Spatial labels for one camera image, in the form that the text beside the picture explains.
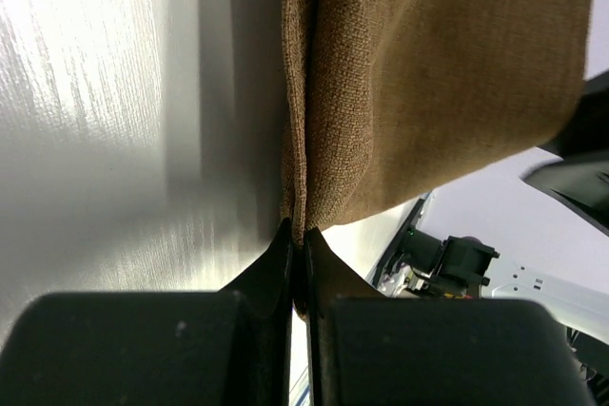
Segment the brown cloth napkin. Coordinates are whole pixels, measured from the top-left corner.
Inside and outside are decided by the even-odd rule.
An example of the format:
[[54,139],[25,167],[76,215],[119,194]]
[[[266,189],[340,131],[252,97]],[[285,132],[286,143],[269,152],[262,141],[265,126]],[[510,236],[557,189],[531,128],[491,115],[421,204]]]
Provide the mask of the brown cloth napkin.
[[573,118],[592,0],[282,0],[296,241],[541,145]]

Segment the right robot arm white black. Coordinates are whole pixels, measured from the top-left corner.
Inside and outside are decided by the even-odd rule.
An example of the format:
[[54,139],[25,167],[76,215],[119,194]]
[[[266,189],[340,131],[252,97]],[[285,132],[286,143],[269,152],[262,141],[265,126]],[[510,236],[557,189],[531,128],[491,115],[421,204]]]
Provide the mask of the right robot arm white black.
[[[561,203],[602,234],[608,232],[608,75],[585,84],[575,117],[543,149],[559,160],[526,173],[523,181]],[[608,401],[608,298],[510,265],[495,248],[472,237],[436,239],[417,224],[431,200],[422,194],[367,276],[396,298],[519,298],[546,307],[565,328],[580,376],[597,402]]]

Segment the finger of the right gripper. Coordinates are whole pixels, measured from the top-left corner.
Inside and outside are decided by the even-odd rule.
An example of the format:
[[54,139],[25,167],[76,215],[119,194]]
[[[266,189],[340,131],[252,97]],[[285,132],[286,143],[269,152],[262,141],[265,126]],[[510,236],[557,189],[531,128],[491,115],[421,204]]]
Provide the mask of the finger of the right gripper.
[[575,114],[540,148],[561,158],[608,148],[608,71],[588,80]]
[[608,159],[568,158],[533,168],[522,180],[608,235]]

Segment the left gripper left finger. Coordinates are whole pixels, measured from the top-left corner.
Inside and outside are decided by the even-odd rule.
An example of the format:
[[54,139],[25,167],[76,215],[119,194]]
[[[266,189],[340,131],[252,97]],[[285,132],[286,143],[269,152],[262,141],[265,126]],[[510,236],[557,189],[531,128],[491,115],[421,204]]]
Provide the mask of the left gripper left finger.
[[293,259],[283,221],[216,292],[56,293],[1,353],[5,405],[285,405]]

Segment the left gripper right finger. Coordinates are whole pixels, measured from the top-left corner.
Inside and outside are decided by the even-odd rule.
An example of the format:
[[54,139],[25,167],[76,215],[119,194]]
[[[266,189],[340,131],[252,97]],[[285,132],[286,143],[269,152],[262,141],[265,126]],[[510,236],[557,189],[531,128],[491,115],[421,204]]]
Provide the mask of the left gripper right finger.
[[589,405],[565,335],[526,300],[391,299],[304,237],[315,405]]

